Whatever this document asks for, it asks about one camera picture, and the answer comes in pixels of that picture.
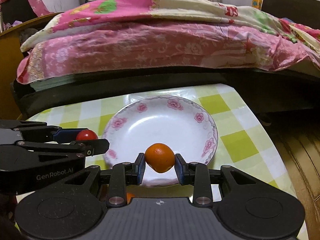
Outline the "red tomato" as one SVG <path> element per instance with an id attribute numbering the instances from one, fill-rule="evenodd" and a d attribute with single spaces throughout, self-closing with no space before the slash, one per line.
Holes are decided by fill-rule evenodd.
<path id="1" fill-rule="evenodd" d="M 97 139 L 98 139 L 98 136 L 96 135 L 96 133 L 90 129 L 81 130 L 76 136 L 77 141 L 97 140 Z"/>

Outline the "orange tangerine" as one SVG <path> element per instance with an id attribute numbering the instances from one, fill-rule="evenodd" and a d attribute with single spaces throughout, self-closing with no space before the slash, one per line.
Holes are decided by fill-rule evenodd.
<path id="1" fill-rule="evenodd" d="M 166 144 L 153 144 L 144 155 L 146 163 L 157 173 L 165 173 L 175 165 L 175 154 Z"/>

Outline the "white floral plate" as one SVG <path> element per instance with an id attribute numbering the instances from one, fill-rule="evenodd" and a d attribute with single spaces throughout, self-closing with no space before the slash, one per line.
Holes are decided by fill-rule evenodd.
<path id="1" fill-rule="evenodd" d="M 199 104 L 171 95 L 151 96 L 123 107 L 107 123 L 102 137 L 109 167 L 134 162 L 156 143 L 167 145 L 186 162 L 209 164 L 218 143 L 216 124 Z"/>

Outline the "wooden cabinet left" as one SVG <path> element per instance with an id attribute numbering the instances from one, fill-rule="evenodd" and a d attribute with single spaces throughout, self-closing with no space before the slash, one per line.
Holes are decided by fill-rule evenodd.
<path id="1" fill-rule="evenodd" d="M 57 14 L 58 13 L 56 12 L 34 18 L 1 33 L 1 119 L 17 119 L 21 114 L 10 91 L 10 84 L 17 76 L 17 67 L 24 58 L 23 53 L 20 51 L 20 32 L 28 28 L 44 28 L 44 26 L 46 26 L 46 24 Z"/>

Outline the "pink floral quilt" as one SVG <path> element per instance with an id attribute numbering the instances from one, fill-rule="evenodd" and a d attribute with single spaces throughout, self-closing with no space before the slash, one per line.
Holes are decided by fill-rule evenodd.
<path id="1" fill-rule="evenodd" d="M 284 69 L 319 76 L 319 31 L 208 0 L 97 0 L 29 37 L 17 81 L 170 66 Z"/>

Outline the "dark headboard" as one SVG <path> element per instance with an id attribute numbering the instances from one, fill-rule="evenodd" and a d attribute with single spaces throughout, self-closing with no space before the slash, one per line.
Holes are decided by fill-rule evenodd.
<path id="1" fill-rule="evenodd" d="M 318 0 L 263 0 L 261 10 L 277 18 L 288 18 L 295 23 L 319 29 Z"/>

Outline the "dark bed frame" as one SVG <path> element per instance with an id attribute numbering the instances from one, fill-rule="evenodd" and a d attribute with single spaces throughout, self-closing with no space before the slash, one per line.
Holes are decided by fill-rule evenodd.
<path id="1" fill-rule="evenodd" d="M 162 67 L 127 69 L 54 77 L 22 85 L 11 92 L 24 118 L 45 109 L 113 96 L 221 83 L 234 88 L 259 116 L 310 120 L 319 112 L 319 77 L 281 70 L 254 68 L 209 69 Z"/>

